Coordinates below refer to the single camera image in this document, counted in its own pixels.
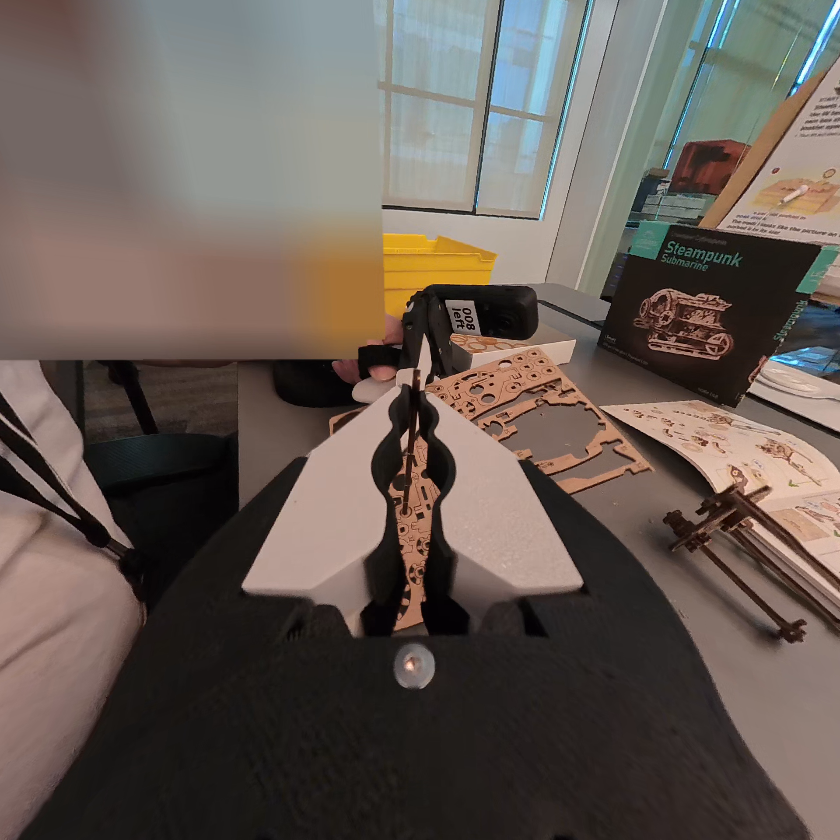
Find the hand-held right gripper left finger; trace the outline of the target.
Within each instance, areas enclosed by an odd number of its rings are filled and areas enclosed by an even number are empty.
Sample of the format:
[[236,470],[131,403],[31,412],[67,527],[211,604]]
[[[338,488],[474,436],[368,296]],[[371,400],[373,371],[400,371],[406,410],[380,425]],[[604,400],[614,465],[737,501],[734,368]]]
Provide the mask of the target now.
[[312,450],[244,592],[335,606],[355,632],[393,630],[406,571],[390,488],[403,470],[410,401],[398,385]]

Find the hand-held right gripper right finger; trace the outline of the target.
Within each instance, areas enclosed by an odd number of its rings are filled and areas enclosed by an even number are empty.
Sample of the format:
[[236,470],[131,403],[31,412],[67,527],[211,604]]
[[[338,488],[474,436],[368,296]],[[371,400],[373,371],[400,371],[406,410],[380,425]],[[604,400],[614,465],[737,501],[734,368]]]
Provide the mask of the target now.
[[438,489],[422,604],[428,635],[465,635],[489,609],[584,582],[517,457],[434,395],[418,398]]

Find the thin dark wooden model piece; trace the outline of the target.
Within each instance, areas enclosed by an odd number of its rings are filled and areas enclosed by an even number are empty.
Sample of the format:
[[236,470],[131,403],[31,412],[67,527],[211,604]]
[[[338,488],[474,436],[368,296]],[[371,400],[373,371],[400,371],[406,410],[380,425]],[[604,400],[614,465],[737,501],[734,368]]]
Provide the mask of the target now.
[[421,390],[421,372],[418,368],[413,369],[411,380],[411,389],[408,400],[408,429],[407,429],[407,444],[406,444],[406,458],[404,468],[404,487],[402,491],[402,505],[400,508],[401,515],[408,515],[409,499],[411,486],[413,482],[413,467],[415,461],[415,444],[417,437],[417,415],[418,415],[418,397]]

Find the laser-cut wooden parts sheet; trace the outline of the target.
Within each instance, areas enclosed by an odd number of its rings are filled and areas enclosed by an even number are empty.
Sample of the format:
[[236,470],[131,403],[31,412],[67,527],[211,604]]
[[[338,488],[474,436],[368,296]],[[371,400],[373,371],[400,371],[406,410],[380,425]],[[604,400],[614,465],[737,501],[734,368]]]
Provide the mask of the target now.
[[[653,471],[601,407],[542,353],[517,353],[490,365],[427,385],[426,392],[454,408],[519,460],[536,465],[574,495],[624,476]],[[438,486],[428,477],[427,444],[416,434],[408,515],[401,515],[407,435],[402,466],[388,486],[405,566],[394,631],[423,622],[424,573]]]

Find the black model kit box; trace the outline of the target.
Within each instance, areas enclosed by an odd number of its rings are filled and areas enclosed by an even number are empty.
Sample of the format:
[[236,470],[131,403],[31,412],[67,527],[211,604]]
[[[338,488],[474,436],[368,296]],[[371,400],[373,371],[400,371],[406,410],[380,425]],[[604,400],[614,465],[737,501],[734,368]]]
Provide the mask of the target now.
[[838,247],[640,223],[598,345],[721,406],[738,406]]

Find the person's left hand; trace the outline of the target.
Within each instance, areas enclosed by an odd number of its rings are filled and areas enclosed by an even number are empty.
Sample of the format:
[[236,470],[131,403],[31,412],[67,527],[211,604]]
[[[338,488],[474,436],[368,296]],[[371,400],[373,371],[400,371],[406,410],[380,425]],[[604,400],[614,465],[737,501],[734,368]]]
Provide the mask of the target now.
[[[394,318],[389,313],[384,315],[384,337],[381,339],[368,339],[365,342],[367,347],[401,347],[403,344],[403,324],[401,320]],[[331,363],[335,374],[343,381],[356,385],[365,378],[372,378],[376,382],[388,382],[396,377],[396,367],[393,364],[369,364],[366,376],[360,373],[358,359],[334,360]]]

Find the white cardboard box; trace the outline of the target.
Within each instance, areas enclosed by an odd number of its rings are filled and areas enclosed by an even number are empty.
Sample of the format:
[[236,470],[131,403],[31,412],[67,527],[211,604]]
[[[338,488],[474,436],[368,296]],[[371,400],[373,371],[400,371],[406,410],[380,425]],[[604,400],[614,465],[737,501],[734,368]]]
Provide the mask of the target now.
[[554,364],[566,364],[571,360],[575,345],[575,338],[545,324],[540,325],[533,336],[524,340],[457,333],[450,336],[453,365],[457,373],[473,370],[532,349],[541,352]]

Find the yellow plastic bin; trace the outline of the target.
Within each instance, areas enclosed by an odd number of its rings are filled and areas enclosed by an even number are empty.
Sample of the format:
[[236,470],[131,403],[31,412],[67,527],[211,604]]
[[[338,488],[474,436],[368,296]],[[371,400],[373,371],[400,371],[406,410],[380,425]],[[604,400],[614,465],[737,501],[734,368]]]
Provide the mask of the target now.
[[444,236],[383,234],[385,312],[399,319],[410,298],[432,285],[485,286],[497,254]]

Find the dark chair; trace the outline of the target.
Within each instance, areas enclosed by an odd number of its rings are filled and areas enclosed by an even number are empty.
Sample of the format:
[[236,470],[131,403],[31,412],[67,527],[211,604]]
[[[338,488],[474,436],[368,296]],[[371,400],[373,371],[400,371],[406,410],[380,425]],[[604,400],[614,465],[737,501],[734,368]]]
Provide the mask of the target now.
[[102,492],[126,495],[148,487],[201,479],[217,482],[228,506],[238,504],[235,436],[162,433],[152,414],[134,362],[103,361],[111,383],[128,397],[142,435],[89,444],[85,460]]

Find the window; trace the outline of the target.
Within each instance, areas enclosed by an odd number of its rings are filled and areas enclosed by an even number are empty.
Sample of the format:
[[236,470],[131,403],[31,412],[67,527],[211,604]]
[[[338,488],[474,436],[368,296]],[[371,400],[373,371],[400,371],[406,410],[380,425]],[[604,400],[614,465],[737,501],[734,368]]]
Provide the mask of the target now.
[[386,208],[538,219],[592,1],[374,1]]

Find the instruction booklet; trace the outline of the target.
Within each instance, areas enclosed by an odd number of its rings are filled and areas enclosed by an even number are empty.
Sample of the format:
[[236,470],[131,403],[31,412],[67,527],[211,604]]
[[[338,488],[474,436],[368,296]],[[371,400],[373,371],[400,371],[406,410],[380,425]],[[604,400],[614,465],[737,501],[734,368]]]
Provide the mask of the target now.
[[778,429],[699,400],[607,405],[602,410],[687,459],[715,492],[770,493],[759,506],[807,550],[807,563],[763,525],[750,541],[838,615],[839,473],[828,457]]

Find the person's white shirt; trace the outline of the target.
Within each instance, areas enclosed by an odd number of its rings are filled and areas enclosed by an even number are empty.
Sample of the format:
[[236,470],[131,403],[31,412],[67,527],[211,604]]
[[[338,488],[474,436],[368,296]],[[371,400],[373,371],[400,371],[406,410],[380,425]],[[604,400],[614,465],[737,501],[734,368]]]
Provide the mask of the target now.
[[142,626],[109,553],[2,493],[1,826],[17,838],[76,758]]

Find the clear plastic packaging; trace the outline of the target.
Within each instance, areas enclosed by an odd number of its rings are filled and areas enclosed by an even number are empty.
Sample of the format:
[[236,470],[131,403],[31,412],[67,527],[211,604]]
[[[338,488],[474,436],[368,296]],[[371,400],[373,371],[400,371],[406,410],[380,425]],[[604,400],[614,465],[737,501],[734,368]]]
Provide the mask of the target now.
[[839,384],[778,361],[764,364],[748,395],[824,425],[839,422]]

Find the printed instruction poster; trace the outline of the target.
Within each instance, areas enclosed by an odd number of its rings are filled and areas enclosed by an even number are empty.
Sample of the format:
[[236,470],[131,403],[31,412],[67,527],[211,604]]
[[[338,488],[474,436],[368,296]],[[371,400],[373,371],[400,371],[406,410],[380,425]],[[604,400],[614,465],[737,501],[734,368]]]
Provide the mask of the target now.
[[838,246],[838,60],[779,106],[700,227]]

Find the dark wooden model frame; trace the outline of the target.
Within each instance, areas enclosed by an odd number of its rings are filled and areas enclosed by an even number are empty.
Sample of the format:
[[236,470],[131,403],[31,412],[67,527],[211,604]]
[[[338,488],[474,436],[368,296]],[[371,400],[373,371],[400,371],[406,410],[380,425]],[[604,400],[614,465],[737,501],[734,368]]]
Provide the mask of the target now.
[[787,581],[794,591],[803,593],[804,589],[787,573],[783,572],[770,559],[768,554],[753,547],[748,540],[747,534],[753,529],[753,524],[759,524],[779,540],[786,549],[792,551],[796,557],[809,564],[814,570],[820,568],[817,558],[807,550],[804,544],[759,506],[759,501],[769,493],[769,486],[762,486],[750,493],[745,493],[737,486],[732,485],[701,502],[696,512],[701,516],[701,520],[691,521],[680,510],[673,510],[665,514],[663,523],[676,537],[669,547],[671,552],[681,549],[691,553],[701,552],[771,620],[776,626],[775,636],[777,638],[789,644],[797,644],[805,640],[806,621],[803,619],[793,622],[785,620],[742,577],[731,570],[711,548],[711,537],[714,533],[728,534],[760,565],[771,567],[777,572],[777,575]]

